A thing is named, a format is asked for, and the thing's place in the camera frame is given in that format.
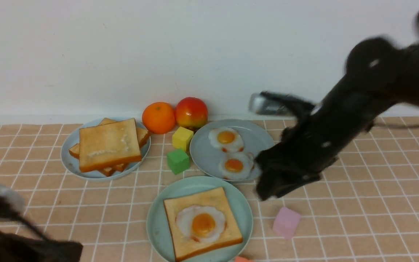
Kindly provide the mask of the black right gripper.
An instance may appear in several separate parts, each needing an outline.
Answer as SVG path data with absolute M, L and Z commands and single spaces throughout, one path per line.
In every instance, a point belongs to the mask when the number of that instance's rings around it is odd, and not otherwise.
M 255 157 L 261 170 L 255 187 L 258 198 L 280 198 L 321 180 L 321 172 L 336 162 L 340 151 L 309 121 L 285 129 L 279 143 Z

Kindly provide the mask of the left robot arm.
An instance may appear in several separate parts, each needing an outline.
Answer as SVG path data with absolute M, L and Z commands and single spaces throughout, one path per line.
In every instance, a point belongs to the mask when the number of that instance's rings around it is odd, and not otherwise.
M 0 262 L 79 262 L 83 244 L 45 242 L 0 231 Z

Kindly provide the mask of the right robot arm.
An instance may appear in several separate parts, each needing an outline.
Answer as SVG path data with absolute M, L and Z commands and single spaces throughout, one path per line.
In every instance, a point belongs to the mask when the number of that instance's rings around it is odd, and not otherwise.
M 292 113 L 296 126 L 280 142 L 261 151 L 256 184 L 260 200 L 284 195 L 319 181 L 339 153 L 375 119 L 398 103 L 419 107 L 419 44 L 398 49 L 383 37 L 357 44 L 346 60 L 345 75 L 318 104 L 274 92 L 254 94 L 261 115 Z

